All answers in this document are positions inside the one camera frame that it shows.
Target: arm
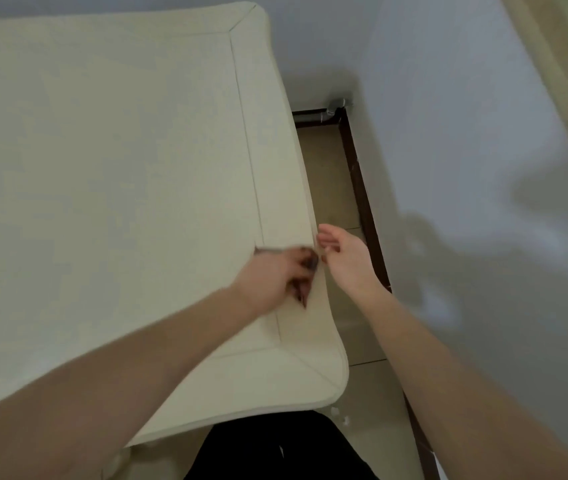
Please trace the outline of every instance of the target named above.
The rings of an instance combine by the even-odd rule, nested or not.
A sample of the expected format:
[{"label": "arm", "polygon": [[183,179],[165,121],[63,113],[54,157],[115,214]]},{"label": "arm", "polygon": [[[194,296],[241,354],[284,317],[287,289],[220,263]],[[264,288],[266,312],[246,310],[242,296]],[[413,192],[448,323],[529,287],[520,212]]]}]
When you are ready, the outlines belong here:
[{"label": "arm", "polygon": [[318,241],[335,281],[368,318],[451,480],[568,479],[568,449],[385,290],[362,241],[325,224]]},{"label": "arm", "polygon": [[124,447],[217,346],[312,272],[309,251],[253,257],[228,288],[56,368],[0,402],[0,479],[74,479]]}]

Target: black pants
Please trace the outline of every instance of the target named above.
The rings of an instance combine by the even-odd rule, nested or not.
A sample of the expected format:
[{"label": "black pants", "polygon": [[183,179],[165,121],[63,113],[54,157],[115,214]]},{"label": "black pants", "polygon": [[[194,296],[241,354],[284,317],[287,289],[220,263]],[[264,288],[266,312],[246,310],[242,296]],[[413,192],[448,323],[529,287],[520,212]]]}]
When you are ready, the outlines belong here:
[{"label": "black pants", "polygon": [[333,421],[315,411],[216,424],[185,480],[377,479]]}]

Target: wall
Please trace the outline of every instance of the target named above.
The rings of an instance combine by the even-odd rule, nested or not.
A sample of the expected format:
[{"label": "wall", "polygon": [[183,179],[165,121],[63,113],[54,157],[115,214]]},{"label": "wall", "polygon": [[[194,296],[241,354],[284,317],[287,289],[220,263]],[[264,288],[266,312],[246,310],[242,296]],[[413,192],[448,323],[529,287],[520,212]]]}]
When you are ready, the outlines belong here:
[{"label": "wall", "polygon": [[499,0],[385,0],[349,112],[393,290],[568,443],[568,134]]},{"label": "wall", "polygon": [[[0,0],[0,17],[160,10],[239,0]],[[383,0],[251,0],[271,16],[272,44],[291,108],[348,95]]]}]

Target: tile floor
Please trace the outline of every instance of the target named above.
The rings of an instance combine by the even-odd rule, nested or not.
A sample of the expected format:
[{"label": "tile floor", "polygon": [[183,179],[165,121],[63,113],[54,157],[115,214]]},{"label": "tile floor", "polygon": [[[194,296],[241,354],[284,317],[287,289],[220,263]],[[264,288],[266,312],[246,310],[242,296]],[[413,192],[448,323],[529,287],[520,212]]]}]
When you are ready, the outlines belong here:
[{"label": "tile floor", "polygon": [[[337,126],[298,131],[318,223],[362,237],[342,140]],[[353,302],[328,282],[329,302],[351,366],[344,395],[321,409],[381,479],[422,480],[402,389],[368,323]],[[140,445],[116,480],[174,480],[190,468],[208,428]]]}]

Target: forearm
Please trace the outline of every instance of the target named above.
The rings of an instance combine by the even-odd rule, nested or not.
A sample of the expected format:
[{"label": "forearm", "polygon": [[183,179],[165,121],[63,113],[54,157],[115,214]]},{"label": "forearm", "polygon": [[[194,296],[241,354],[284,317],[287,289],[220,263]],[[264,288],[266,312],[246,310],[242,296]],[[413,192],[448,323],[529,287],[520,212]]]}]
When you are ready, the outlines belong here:
[{"label": "forearm", "polygon": [[451,480],[566,479],[568,450],[384,288],[359,305]]},{"label": "forearm", "polygon": [[254,318],[239,295],[220,290],[1,401],[0,479],[98,470],[200,361]]}]

